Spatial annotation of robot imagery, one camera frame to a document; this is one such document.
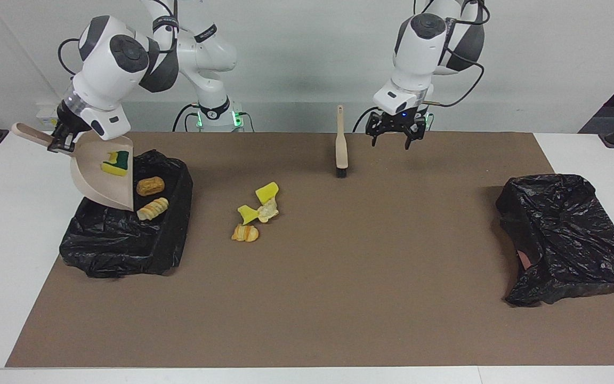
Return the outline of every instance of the gray wall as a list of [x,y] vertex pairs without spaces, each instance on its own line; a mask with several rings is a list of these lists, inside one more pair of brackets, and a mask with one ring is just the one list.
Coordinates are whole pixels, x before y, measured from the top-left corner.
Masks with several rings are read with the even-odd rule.
[[[614,93],[614,1],[487,3],[492,21],[480,59],[487,73],[460,105],[434,109],[433,128],[577,132]],[[338,103],[346,105],[348,126],[353,124],[390,76],[394,39],[411,5],[411,0],[208,2],[220,34],[238,48],[236,70],[222,74],[229,94],[265,131],[332,131]],[[37,105],[58,102],[69,78],[56,60],[56,47],[100,14],[150,29],[137,0],[0,0],[0,127],[37,124]],[[187,2],[180,2],[183,24],[192,16]],[[79,68],[70,47],[66,57],[71,68]],[[434,98],[455,100],[477,74],[472,68],[437,78]],[[195,99],[181,77],[161,94],[134,92],[126,109],[134,129],[167,130],[178,106]]]

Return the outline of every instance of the green object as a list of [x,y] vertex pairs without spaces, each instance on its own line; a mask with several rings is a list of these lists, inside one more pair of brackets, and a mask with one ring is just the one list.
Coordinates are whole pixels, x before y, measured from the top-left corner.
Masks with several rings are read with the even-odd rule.
[[108,161],[101,163],[101,170],[111,175],[117,175],[118,177],[127,175],[130,159],[129,151],[110,151],[108,154],[110,157]]

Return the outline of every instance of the black trash bag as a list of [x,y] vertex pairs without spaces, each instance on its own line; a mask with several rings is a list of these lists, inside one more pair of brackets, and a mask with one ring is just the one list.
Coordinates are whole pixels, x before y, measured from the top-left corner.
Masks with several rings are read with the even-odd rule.
[[614,225],[579,175],[512,178],[497,200],[520,268],[505,301],[553,304],[614,292]]
[[[152,221],[141,221],[136,212],[83,199],[59,250],[66,265],[80,268],[89,277],[161,275],[180,264],[193,189],[186,164],[151,150],[135,156],[132,166],[135,209],[159,197],[168,199],[169,208]],[[165,190],[147,197],[136,194],[136,183],[150,177],[161,177]]]

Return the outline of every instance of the brush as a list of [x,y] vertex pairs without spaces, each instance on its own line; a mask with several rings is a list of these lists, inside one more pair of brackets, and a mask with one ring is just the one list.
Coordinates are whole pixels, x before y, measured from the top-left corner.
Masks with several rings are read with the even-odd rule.
[[343,106],[338,105],[338,134],[336,135],[336,177],[348,177],[348,142],[345,141]]

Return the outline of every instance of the brown mat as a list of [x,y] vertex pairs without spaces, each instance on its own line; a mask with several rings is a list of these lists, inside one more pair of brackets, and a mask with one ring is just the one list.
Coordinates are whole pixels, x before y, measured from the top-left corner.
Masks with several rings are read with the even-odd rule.
[[[614,365],[614,294],[503,301],[517,265],[494,201],[552,171],[531,134],[348,136],[345,179],[332,134],[130,138],[194,178],[180,267],[100,280],[57,262],[7,366]],[[270,181],[281,215],[230,240]]]

